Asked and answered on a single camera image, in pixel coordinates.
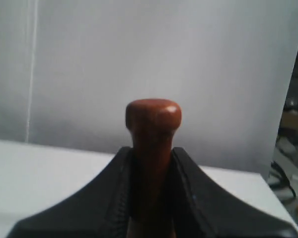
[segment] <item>white table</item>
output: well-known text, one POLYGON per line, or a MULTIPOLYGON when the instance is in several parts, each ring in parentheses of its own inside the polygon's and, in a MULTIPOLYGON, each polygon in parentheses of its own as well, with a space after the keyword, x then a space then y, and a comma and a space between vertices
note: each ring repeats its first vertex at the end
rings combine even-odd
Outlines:
MULTIPOLYGON (((113 155, 0 141, 0 238, 92 180, 113 155)), ((228 192, 298 226, 259 174, 201 167, 228 192)))

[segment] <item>wall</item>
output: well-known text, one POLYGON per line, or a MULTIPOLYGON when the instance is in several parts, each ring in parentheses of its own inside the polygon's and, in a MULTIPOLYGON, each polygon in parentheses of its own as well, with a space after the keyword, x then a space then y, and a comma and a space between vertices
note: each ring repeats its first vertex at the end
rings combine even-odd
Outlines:
POLYGON ((298 1, 24 2, 35 23, 19 48, 26 56, 14 52, 28 39, 16 27, 26 11, 0 3, 14 27, 0 25, 12 45, 0 62, 0 138, 115 152, 131 144, 127 103, 169 98, 183 109, 174 145, 203 165, 266 174, 298 48, 298 1), (24 58, 22 77, 14 68, 24 58))

